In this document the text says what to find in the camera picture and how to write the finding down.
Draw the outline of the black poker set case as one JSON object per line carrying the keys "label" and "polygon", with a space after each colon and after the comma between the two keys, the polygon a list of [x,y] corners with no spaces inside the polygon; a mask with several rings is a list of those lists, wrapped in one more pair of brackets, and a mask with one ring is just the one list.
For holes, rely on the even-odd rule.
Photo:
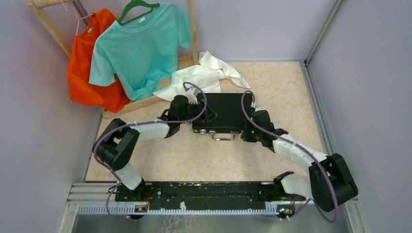
{"label": "black poker set case", "polygon": [[192,123],[192,131],[210,134],[214,141],[233,141],[243,131],[247,114],[251,113],[252,94],[247,93],[206,93],[207,104],[217,113],[209,123]]}

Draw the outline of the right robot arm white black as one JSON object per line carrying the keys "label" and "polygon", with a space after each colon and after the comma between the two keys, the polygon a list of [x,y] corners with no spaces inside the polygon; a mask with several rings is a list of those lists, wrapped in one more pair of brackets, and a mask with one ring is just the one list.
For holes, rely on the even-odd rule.
{"label": "right robot arm white black", "polygon": [[344,204],[359,194],[344,158],[327,155],[300,143],[286,130],[276,129],[265,109],[252,108],[246,117],[241,138],[245,142],[260,142],[263,147],[301,167],[306,176],[285,172],[274,179],[274,195],[286,200],[292,194],[312,199],[326,212]]}

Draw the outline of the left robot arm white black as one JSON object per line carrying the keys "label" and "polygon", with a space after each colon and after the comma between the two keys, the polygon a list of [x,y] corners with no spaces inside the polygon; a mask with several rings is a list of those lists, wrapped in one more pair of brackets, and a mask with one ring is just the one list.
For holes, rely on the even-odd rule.
{"label": "left robot arm white black", "polygon": [[217,117],[205,97],[190,102],[184,95],[175,96],[169,109],[152,121],[126,123],[116,118],[97,139],[92,152],[95,160],[107,168],[120,184],[127,188],[126,194],[134,201],[144,198],[144,179],[130,163],[138,142],[169,138],[180,130],[184,123],[209,123]]}

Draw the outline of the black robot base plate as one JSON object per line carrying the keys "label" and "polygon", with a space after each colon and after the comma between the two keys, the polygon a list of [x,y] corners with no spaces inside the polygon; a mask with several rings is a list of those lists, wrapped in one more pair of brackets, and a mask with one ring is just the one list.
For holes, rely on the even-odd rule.
{"label": "black robot base plate", "polygon": [[135,190],[120,185],[117,202],[142,201],[150,210],[263,210],[272,201],[304,201],[274,182],[145,182]]}

